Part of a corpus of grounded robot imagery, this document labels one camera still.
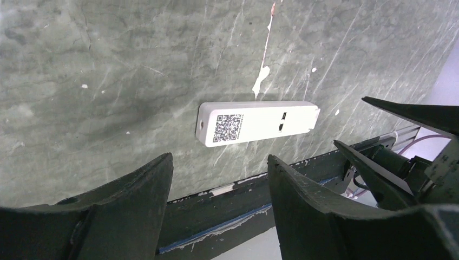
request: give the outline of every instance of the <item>cable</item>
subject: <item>cable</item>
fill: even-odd
[[[411,148],[411,146],[417,144],[418,142],[420,141],[423,141],[425,139],[430,139],[430,138],[447,138],[447,139],[451,139],[450,137],[446,136],[446,135],[441,135],[441,134],[432,134],[432,135],[426,135],[426,136],[423,136],[419,139],[416,139],[414,140],[413,142],[409,143],[408,145],[406,145],[398,154],[402,155],[404,152],[406,152],[409,148]]]

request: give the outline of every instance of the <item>qr code sticker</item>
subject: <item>qr code sticker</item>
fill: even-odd
[[[215,125],[213,142],[239,139],[244,115],[219,115]]]

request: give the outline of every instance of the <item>marble wall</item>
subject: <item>marble wall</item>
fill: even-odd
[[[312,102],[316,128],[206,148],[201,103],[255,100],[272,4],[2,0],[0,205],[55,203],[165,152],[175,199],[264,172],[268,154],[392,131],[405,123],[360,98],[421,102],[459,30],[452,0],[277,1],[257,100]]]

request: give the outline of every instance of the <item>white vein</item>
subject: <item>white vein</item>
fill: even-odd
[[[314,95],[314,94],[316,93],[317,89],[319,89],[320,85],[322,85],[322,83],[324,82],[325,77],[327,76],[328,72],[330,71],[331,66],[332,66],[333,63],[335,62],[335,59],[336,59],[336,57],[338,56],[338,53],[339,53],[339,51],[341,50],[341,47],[343,46],[344,41],[346,40],[347,34],[349,33],[349,31],[351,30],[352,26],[354,25],[354,22],[356,21],[358,15],[359,15],[359,13],[360,13],[360,10],[362,9],[362,6],[363,6],[363,4],[360,6],[359,10],[357,11],[356,17],[354,17],[354,19],[352,20],[351,25],[350,25],[349,28],[347,29],[346,34],[344,35],[343,40],[341,41],[341,44],[340,44],[339,47],[338,47],[338,50],[336,50],[336,53],[335,53],[335,55],[333,56],[333,58],[332,58],[332,60],[331,60],[331,62],[330,62],[329,67],[328,67],[327,70],[325,71],[325,74],[324,74],[324,76],[322,77],[322,79],[321,79],[321,80],[319,81],[319,83],[317,84],[317,87],[316,87],[316,88],[314,89],[314,91],[312,92],[312,95]]]

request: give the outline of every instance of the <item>white plastic device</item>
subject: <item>white plastic device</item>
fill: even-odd
[[[303,134],[314,129],[319,112],[307,101],[203,103],[196,137],[214,147]]]

